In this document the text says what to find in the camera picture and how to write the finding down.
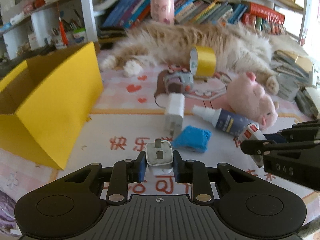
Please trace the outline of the red tassel ornament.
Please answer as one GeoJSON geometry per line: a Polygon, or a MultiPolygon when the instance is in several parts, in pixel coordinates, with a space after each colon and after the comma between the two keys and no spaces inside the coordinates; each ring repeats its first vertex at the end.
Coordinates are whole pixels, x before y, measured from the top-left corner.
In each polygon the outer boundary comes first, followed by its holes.
{"type": "Polygon", "coordinates": [[[67,39],[65,30],[64,30],[64,27],[63,27],[63,22],[61,20],[61,17],[59,17],[59,28],[60,28],[60,34],[61,34],[62,42],[63,42],[63,44],[65,46],[67,46],[68,45],[68,39],[67,39]]]}

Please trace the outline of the small white charger plug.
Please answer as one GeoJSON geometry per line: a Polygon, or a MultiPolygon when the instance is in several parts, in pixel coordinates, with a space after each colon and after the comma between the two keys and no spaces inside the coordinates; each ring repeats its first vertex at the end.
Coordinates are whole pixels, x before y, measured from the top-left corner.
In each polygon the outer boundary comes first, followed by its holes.
{"type": "Polygon", "coordinates": [[[154,176],[162,176],[172,172],[174,161],[172,145],[167,140],[155,139],[146,145],[146,162],[154,176]]]}

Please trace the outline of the blue bag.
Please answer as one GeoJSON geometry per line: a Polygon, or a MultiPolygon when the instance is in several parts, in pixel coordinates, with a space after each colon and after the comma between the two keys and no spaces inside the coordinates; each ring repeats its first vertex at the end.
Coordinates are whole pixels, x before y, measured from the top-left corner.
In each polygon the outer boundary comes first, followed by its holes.
{"type": "Polygon", "coordinates": [[[187,148],[194,152],[204,153],[212,136],[211,131],[187,126],[173,141],[174,148],[187,148]]]}

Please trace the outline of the stack of papers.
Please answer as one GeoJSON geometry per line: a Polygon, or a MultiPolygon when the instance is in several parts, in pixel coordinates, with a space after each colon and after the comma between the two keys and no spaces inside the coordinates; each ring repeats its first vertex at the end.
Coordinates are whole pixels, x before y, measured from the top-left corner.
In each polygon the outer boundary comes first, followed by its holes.
{"type": "Polygon", "coordinates": [[[287,51],[276,51],[272,70],[277,73],[278,96],[295,102],[300,111],[310,118],[319,118],[319,64],[309,57],[287,51]]]}

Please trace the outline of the white green lid jar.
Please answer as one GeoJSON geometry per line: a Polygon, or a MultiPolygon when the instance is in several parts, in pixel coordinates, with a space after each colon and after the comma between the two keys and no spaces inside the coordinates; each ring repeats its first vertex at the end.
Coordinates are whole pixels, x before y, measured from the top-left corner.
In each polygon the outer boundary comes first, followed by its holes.
{"type": "Polygon", "coordinates": [[[76,44],[82,44],[82,43],[88,42],[85,28],[79,28],[79,29],[73,30],[73,37],[74,37],[74,42],[76,44]]]}

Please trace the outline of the pink plush pig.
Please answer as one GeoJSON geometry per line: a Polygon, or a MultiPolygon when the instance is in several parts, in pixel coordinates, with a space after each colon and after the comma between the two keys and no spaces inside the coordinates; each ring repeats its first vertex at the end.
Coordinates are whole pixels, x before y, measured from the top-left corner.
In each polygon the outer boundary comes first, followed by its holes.
{"type": "Polygon", "coordinates": [[[231,81],[226,89],[228,104],[236,114],[242,115],[267,129],[276,123],[279,103],[274,102],[256,81],[253,72],[246,72],[231,81]]]}

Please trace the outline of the yellow tape roll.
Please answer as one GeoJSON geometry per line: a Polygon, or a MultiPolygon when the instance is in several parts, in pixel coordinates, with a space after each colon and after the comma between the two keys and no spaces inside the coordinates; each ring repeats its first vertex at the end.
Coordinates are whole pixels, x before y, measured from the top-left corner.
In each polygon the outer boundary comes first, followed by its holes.
{"type": "Polygon", "coordinates": [[[214,50],[209,47],[193,46],[190,50],[189,69],[194,77],[213,77],[216,70],[214,50]]]}

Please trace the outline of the fluffy orange white cat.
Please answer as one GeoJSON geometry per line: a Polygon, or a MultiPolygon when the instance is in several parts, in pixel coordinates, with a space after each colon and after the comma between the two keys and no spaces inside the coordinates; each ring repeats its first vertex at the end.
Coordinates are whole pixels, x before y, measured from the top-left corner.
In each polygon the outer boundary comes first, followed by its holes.
{"type": "Polygon", "coordinates": [[[217,23],[166,25],[143,22],[127,30],[99,69],[121,68],[126,77],[140,75],[144,67],[160,64],[186,66],[193,46],[211,48],[216,56],[216,70],[242,74],[253,72],[256,81],[276,95],[279,84],[270,64],[275,51],[289,51],[306,57],[307,53],[289,35],[263,33],[239,22],[225,26],[217,23]]]}

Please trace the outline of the pink checkered tablecloth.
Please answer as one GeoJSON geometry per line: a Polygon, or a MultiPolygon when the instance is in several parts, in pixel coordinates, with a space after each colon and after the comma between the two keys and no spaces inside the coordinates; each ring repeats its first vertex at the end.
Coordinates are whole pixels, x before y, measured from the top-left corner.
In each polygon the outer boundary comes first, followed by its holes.
{"type": "MultiPolygon", "coordinates": [[[[158,74],[168,68],[147,68],[138,77],[125,78],[122,71],[107,70],[102,75],[103,91],[92,107],[85,124],[69,155],[63,170],[51,168],[12,154],[1,148],[1,192],[14,201],[58,177],[63,177],[90,163],[113,166],[123,159],[135,159],[147,143],[157,138],[172,141],[164,128],[163,108],[155,104],[154,92],[158,74]]],[[[210,122],[191,114],[193,105],[225,108],[231,111],[225,97],[225,84],[221,79],[196,84],[185,98],[182,129],[193,126],[211,131],[206,152],[193,152],[178,148],[183,159],[194,159],[215,167],[229,163],[251,175],[281,186],[298,195],[307,207],[305,224],[319,216],[319,193],[299,186],[258,168],[249,155],[242,153],[233,135],[217,130],[210,122]]],[[[173,174],[153,176],[148,170],[142,183],[129,185],[129,194],[190,194],[187,183],[176,184],[173,174]]]]}

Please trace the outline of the white tall charger plug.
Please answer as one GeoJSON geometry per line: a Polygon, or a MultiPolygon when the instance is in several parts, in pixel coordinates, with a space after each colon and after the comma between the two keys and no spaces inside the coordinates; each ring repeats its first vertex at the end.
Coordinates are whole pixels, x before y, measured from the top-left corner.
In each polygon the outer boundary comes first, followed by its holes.
{"type": "Polygon", "coordinates": [[[171,137],[177,137],[182,131],[184,119],[185,96],[181,93],[171,93],[165,108],[164,128],[171,137]]]}

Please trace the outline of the white bookshelf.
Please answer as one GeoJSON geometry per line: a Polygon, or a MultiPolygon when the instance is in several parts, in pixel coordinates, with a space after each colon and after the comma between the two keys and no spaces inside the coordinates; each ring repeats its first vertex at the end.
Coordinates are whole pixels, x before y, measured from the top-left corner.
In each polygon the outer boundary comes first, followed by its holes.
{"type": "MultiPolygon", "coordinates": [[[[9,59],[25,49],[37,50],[51,43],[58,49],[76,44],[73,30],[85,28],[88,42],[113,43],[108,28],[131,29],[151,17],[151,0],[1,0],[1,44],[9,59]],[[68,39],[62,42],[59,17],[68,39]]],[[[280,26],[284,17],[275,7],[303,14],[305,10],[291,0],[175,0],[175,24],[211,21],[217,9],[226,6],[226,23],[240,21],[251,6],[259,7],[259,17],[280,26]]]]}

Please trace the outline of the small toy truck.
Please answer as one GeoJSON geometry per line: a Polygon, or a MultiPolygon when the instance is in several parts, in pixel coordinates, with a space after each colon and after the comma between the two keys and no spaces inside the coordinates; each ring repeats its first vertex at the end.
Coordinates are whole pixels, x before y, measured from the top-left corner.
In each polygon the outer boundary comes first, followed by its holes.
{"type": "Polygon", "coordinates": [[[187,68],[179,70],[169,69],[163,77],[163,82],[167,94],[187,94],[193,88],[194,76],[187,68]]]}

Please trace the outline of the yellow cardboard box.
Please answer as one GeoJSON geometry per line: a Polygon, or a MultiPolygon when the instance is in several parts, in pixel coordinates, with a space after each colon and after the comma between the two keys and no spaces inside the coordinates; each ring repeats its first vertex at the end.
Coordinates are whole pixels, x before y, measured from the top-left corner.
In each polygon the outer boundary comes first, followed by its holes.
{"type": "Polygon", "coordinates": [[[1,80],[1,148],[63,170],[103,88],[93,42],[24,60],[1,80]]]}

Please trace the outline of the navy spray bottle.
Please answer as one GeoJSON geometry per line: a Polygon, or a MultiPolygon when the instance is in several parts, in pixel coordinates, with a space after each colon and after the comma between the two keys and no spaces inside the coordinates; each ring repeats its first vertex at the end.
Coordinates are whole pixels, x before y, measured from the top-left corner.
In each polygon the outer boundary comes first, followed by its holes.
{"type": "Polygon", "coordinates": [[[259,124],[242,115],[229,112],[225,109],[213,109],[208,107],[194,106],[191,110],[193,115],[210,122],[216,129],[238,137],[249,124],[259,124]]]}

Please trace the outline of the pink cartoon cup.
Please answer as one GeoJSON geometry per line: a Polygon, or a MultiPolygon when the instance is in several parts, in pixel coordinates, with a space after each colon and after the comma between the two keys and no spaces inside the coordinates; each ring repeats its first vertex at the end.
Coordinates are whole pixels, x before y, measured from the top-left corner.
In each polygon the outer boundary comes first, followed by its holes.
{"type": "Polygon", "coordinates": [[[167,25],[175,24],[175,0],[151,0],[150,14],[153,21],[167,25]]]}

